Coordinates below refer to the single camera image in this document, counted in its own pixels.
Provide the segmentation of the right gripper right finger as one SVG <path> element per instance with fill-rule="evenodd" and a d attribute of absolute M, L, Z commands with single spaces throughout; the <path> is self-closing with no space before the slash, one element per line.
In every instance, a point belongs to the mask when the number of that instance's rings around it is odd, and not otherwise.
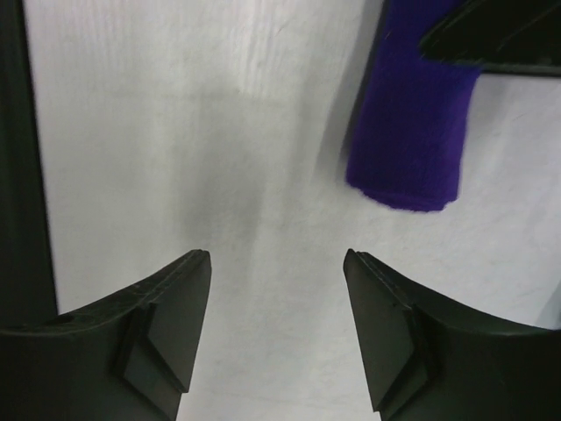
<path fill-rule="evenodd" d="M 349 250 L 344 277 L 384 420 L 557 420 L 560 333 L 475 310 Z"/>

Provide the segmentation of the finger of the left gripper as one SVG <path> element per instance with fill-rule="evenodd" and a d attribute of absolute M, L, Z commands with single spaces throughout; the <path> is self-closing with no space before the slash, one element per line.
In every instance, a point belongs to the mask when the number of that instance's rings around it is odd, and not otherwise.
<path fill-rule="evenodd" d="M 428 60 L 488 74 L 560 76 L 560 2 L 466 1 L 433 25 L 419 49 Z"/>

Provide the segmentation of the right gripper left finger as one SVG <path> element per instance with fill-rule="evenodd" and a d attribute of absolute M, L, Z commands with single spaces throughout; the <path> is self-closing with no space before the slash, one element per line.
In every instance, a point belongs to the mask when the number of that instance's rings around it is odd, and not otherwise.
<path fill-rule="evenodd" d="M 39 325 L 1 330 L 4 420 L 174 420 L 209 299 L 210 255 Z"/>

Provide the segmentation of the purple towel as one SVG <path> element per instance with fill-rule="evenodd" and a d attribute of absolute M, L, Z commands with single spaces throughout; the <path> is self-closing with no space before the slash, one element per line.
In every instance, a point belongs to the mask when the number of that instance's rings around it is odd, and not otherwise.
<path fill-rule="evenodd" d="M 386 1 L 354 125 L 347 183 L 405 211 L 458 197 L 468 111 L 480 71 L 425 60 L 423 35 L 458 1 Z"/>

